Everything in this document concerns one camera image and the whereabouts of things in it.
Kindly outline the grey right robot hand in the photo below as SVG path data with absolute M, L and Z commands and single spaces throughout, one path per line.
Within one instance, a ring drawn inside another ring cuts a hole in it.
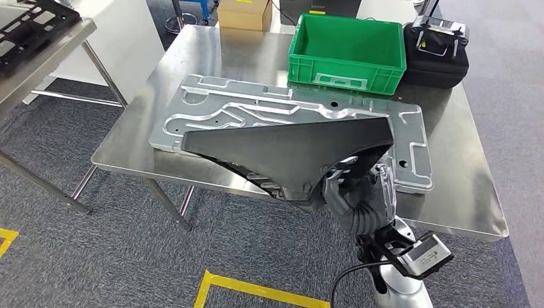
M 322 194 L 343 228 L 353 234 L 368 234 L 394 220 L 396 195 L 393 173 L 387 164 L 375 164 L 349 192 L 341 192 L 340 177 L 340 171 L 326 177 Z

